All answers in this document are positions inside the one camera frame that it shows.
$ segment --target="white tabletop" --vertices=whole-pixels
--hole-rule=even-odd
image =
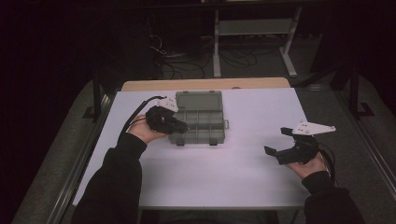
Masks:
[[[301,207],[309,195],[300,178],[263,146],[286,149],[294,145],[281,127],[294,128],[306,120],[292,88],[218,90],[224,118],[230,121],[224,144],[177,147],[169,139],[148,144],[140,162],[143,184],[140,206],[158,209],[283,209]],[[116,145],[124,122],[148,98],[174,97],[176,91],[119,92],[82,178],[73,204]],[[154,101],[141,113],[146,113]]]

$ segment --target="person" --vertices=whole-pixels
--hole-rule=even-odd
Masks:
[[[137,116],[116,147],[106,153],[74,211],[72,223],[136,223],[142,185],[139,159],[149,142],[165,136],[152,131],[144,115]],[[307,224],[365,223],[348,190],[332,183],[319,154],[307,164],[287,166],[311,193],[304,204]]]

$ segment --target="white bracket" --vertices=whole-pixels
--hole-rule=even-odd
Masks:
[[[318,133],[335,132],[334,126],[325,126],[321,124],[311,123],[307,121],[300,122],[292,131],[293,134],[313,135]]]
[[[156,102],[156,105],[161,106],[163,108],[172,110],[174,112],[178,111],[177,103],[175,98],[164,98]]]

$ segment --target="sleeve cuff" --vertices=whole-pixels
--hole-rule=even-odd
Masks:
[[[334,188],[334,184],[327,171],[315,172],[304,178],[302,183],[311,194],[324,189]]]
[[[133,134],[125,133],[122,135],[119,143],[116,146],[116,149],[126,150],[139,160],[147,146],[148,145],[140,138],[134,136]]]

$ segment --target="black sleeve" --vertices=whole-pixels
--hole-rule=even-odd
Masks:
[[[136,223],[142,168],[139,162],[147,145],[124,134],[105,155],[73,214],[72,223]]]
[[[359,208],[347,189],[336,188],[327,172],[316,172],[303,180],[312,194],[305,201],[306,224],[363,224]]]

